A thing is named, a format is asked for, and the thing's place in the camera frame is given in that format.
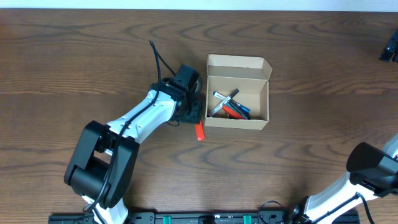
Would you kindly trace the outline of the orange utility knife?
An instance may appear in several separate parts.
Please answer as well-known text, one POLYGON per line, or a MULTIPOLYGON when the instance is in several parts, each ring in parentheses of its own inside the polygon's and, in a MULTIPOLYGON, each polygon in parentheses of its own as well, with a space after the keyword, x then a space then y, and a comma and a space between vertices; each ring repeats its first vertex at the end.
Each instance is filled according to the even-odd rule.
POLYGON ((195 133, 197 137, 197 141, 202 141, 205 139, 205 131, 203 128, 203 121, 200 121, 195 125, 195 133))

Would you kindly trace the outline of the blue whiteboard marker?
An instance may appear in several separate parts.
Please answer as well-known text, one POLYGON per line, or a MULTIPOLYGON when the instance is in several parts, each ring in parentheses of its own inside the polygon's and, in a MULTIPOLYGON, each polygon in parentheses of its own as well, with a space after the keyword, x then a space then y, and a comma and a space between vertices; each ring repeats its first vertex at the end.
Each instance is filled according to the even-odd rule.
MULTIPOLYGON (((221 100, 224 100, 224 99, 226 98, 226 96, 222 95, 222 94, 221 94, 220 92, 218 92, 218 91, 214 91, 214 92, 213 92, 213 96, 215 96, 215 97, 217 97, 217 98, 219 98, 219 99, 221 99, 221 100)), ((250 109, 249 109, 249 108, 247 108, 247 107, 245 107, 244 105, 238 103, 237 101, 234 101, 234 100, 233 100, 233 102, 236 103, 236 104, 237 104, 242 110, 244 110, 245 112, 250 113, 250 109)))

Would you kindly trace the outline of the red black stapler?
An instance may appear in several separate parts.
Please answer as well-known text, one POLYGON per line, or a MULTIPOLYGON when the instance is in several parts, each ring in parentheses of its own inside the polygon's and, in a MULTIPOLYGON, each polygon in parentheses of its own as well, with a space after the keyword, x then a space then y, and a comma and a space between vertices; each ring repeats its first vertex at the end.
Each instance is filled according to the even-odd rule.
POLYGON ((247 114, 244 110, 236 105, 231 105, 230 103, 224 104, 223 110, 228 115, 228 118, 231 119, 251 119, 250 115, 247 114))

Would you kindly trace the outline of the black whiteboard marker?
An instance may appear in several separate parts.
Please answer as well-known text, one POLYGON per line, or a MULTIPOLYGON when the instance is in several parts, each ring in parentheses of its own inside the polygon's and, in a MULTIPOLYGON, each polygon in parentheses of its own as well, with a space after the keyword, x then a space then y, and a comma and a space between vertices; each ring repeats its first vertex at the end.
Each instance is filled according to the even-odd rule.
POLYGON ((232 93, 228 96, 225 96, 221 103, 218 104, 210 113, 209 113, 209 117, 213 117, 215 114, 217 114, 217 112, 219 112, 219 110, 222 109, 223 105, 225 105, 226 103, 228 103, 230 100, 232 100, 237 94, 239 93, 238 89, 235 89, 232 91, 232 93))

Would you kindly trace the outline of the cardboard box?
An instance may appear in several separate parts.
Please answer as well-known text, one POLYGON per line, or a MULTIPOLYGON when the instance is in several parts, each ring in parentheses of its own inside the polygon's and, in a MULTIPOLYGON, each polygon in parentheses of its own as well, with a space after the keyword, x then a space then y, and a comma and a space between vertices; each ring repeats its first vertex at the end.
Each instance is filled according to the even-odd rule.
POLYGON ((269 122, 270 63, 262 57, 209 54, 204 125, 217 128, 262 130, 269 122), (249 119, 233 119, 223 110, 211 112, 234 90, 231 99, 249 110, 249 119))

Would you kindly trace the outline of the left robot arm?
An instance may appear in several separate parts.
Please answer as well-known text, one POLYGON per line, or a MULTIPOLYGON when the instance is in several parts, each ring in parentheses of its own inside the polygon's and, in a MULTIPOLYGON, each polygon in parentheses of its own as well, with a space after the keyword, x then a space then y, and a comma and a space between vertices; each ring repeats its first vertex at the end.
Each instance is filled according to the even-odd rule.
POLYGON ((88 123, 79 138, 64 182, 86 202, 83 211, 95 223, 124 223, 129 212, 123 202, 139 146, 169 121, 199 124, 203 82, 192 67, 181 65, 172 77, 153 83, 146 97, 114 121, 88 123))

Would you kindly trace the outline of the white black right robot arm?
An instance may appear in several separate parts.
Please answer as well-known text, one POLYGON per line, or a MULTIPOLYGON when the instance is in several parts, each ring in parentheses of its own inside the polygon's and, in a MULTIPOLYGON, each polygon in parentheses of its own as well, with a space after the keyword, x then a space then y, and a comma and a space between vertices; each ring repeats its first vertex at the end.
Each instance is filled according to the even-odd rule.
POLYGON ((383 149, 359 143, 349 155, 346 172, 325 190, 295 206, 292 223, 332 223, 355 206, 363 204, 370 223, 374 220, 367 201, 397 195, 397 136, 383 149))

